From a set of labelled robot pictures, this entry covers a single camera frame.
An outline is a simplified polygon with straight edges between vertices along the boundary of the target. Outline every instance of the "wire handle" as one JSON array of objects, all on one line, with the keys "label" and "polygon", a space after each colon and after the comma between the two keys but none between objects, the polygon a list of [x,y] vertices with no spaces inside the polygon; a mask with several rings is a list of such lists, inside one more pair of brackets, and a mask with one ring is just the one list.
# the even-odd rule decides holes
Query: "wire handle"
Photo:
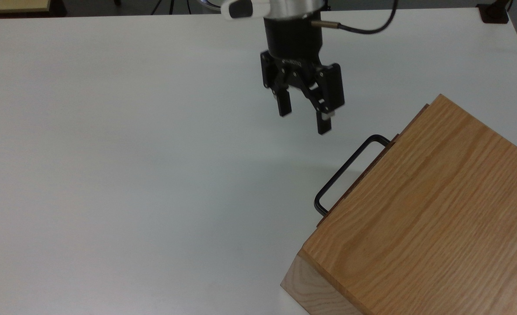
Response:
[{"label": "wire handle", "polygon": [[354,161],[358,158],[358,156],[360,154],[362,154],[362,152],[372,143],[372,142],[379,142],[380,144],[382,144],[383,146],[387,146],[390,144],[390,140],[388,140],[387,138],[381,136],[380,134],[373,134],[372,136],[370,136],[369,138],[367,138],[367,140],[365,140],[365,142],[354,152],[354,154],[352,154],[352,156],[350,156],[350,159],[348,159],[348,161],[346,161],[346,163],[344,163],[344,165],[342,165],[342,167],[340,167],[340,169],[338,169],[338,171],[336,171],[336,174],[334,174],[332,176],[332,178],[326,183],[324,184],[324,186],[320,189],[320,191],[317,193],[316,197],[315,197],[315,202],[314,202],[314,205],[315,205],[315,209],[318,211],[318,213],[320,213],[321,215],[326,216],[326,214],[328,213],[328,210],[325,209],[321,204],[320,204],[320,198],[322,196],[324,196],[324,194],[330,189],[330,187],[332,187],[332,185],[338,180],[338,178],[344,174],[344,171],[346,171],[346,169],[348,169],[348,167],[350,167],[350,165],[352,163],[354,163]]}]

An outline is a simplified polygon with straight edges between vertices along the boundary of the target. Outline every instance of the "metal handle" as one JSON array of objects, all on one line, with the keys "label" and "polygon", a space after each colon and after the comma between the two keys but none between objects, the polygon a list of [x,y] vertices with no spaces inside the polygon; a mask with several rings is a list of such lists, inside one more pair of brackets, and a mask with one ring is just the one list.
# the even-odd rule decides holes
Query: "metal handle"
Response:
[{"label": "metal handle", "polygon": [[200,2],[200,4],[202,4],[202,6],[205,6],[206,8],[208,8],[210,10],[214,10],[214,11],[222,10],[221,6],[217,6],[216,4],[213,4],[208,0],[198,0],[198,2]]},{"label": "metal handle", "polygon": [[338,178],[344,174],[344,171],[346,169],[348,169],[348,167],[350,167],[350,165],[352,163],[354,163],[354,161],[358,158],[358,156],[360,154],[362,154],[362,152],[365,150],[365,148],[367,148],[372,142],[379,142],[380,144],[382,144],[383,146],[387,146],[388,144],[390,144],[390,140],[388,140],[387,138],[381,136],[380,134],[373,134],[372,136],[370,136],[369,138],[367,138],[367,140],[365,140],[365,142],[354,152],[354,154],[352,154],[352,156],[350,156],[350,159],[348,159],[348,161],[346,161],[346,163],[344,163],[344,165],[342,165],[342,167],[340,167],[340,169],[338,169],[338,171],[336,172],[336,174],[334,174],[334,176],[332,176],[332,178],[328,181],[328,183],[326,183],[319,191],[319,193],[317,193],[317,196],[315,197],[315,202],[314,202],[314,205],[315,205],[315,209],[324,216],[326,216],[326,214],[328,213],[328,210],[326,210],[321,204],[320,204],[320,198],[322,196],[324,196],[324,194],[330,189],[330,187],[332,187],[332,185],[338,180]]}]

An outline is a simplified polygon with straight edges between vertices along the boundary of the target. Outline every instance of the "wooden block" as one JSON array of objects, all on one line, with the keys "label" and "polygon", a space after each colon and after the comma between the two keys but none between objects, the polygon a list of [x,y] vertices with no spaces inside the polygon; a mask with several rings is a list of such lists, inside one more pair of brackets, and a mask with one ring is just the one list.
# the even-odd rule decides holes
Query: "wooden block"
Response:
[{"label": "wooden block", "polygon": [[0,13],[46,12],[50,0],[0,0]]},{"label": "wooden block", "polygon": [[439,96],[299,257],[365,315],[517,315],[517,147]]},{"label": "wooden block", "polygon": [[282,288],[311,315],[362,315],[299,255],[284,277]]}]

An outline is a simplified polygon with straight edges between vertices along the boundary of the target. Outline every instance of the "robotic arm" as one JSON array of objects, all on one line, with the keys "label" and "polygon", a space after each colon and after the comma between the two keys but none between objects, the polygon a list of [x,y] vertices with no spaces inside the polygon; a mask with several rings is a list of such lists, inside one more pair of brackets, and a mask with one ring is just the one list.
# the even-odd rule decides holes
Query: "robotic arm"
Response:
[{"label": "robotic arm", "polygon": [[331,129],[334,110],[344,105],[340,65],[323,66],[319,59],[323,44],[321,28],[340,28],[360,34],[375,34],[387,28],[396,12],[398,0],[387,23],[376,30],[350,28],[338,22],[320,20],[325,0],[226,0],[222,14],[227,19],[264,18],[268,50],[260,54],[262,80],[278,101],[280,116],[292,112],[288,87],[300,89],[317,112],[317,129]]}]

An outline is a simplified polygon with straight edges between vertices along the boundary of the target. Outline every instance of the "white tabletop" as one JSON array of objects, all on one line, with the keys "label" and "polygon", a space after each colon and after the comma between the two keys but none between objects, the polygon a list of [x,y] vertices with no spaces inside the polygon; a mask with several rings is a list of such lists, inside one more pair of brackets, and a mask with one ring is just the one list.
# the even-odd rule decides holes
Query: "white tabletop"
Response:
[{"label": "white tabletop", "polygon": [[442,93],[517,145],[511,24],[401,10],[382,34],[326,30],[346,105],[320,136],[300,92],[280,118],[262,87],[262,23],[0,20],[0,314],[304,315],[279,283],[366,137]]}]

